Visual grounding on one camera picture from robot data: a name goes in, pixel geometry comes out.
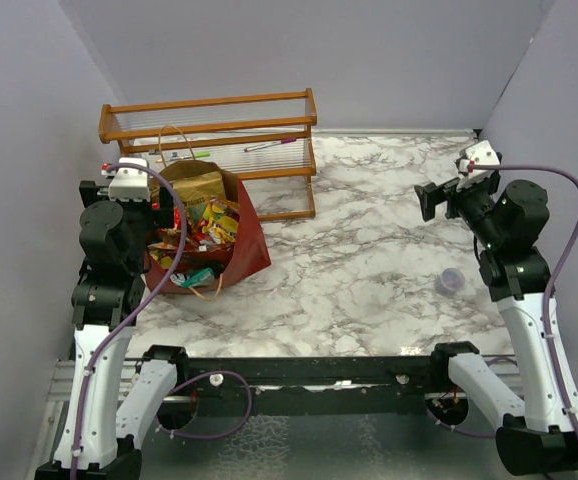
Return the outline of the gold teal kettle chips bag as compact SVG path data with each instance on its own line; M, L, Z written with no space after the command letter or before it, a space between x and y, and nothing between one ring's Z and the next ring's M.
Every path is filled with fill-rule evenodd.
M226 195L222 175L217 171L174 180L172 186L186 208L194 208L213 197L224 198Z

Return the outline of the Fox's fruit candy bag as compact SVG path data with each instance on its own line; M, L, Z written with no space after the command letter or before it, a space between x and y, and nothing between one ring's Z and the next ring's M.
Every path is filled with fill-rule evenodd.
M240 221L239 204L212 197L196 228L196 238L204 245L228 245L237 239Z

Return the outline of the teal white snack pouch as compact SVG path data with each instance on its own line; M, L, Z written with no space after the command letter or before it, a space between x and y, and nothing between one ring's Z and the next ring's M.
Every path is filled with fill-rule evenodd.
M173 285L185 289L209 286L217 278L218 275L210 267L173 273L169 277Z

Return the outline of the red cookie snack packet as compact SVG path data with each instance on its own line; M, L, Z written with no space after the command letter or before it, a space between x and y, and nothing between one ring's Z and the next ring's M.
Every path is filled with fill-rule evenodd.
M188 232L183 238L180 229L158 229L155 236L148 242L151 250L176 251L179 245L184 244L185 252L212 252L223 251L234 246L233 242L216 242L208 234L195 231Z

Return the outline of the orange snack packet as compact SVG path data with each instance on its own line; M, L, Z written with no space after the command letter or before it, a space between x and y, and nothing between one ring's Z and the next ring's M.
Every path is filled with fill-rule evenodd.
M150 250L149 256L161 268L167 270L174 263L176 252L173 250Z

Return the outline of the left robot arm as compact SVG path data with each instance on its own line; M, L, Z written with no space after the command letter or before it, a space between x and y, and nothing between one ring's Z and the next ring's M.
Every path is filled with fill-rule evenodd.
M146 240L184 211L170 184L158 202L148 188L115 198L117 188L80 185L84 210L79 243L84 260L71 304L74 371L68 412L52 460L37 479L137 479L142 443L168 394L183 392L190 371L181 347L153 347L126 398L120 396L125 355L137 316L159 289L146 287Z

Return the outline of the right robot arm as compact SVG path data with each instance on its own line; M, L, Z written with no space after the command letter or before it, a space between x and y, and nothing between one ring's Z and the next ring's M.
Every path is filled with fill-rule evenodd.
M439 344L428 367L438 390L458 387L494 430L512 475L578 470L578 392L559 338L550 268L535 243L550 213L548 194L527 180L509 183L498 199L499 175L460 187L453 179L415 188L424 220L446 204L483 250L479 272L504 320L522 382L515 394L470 343Z

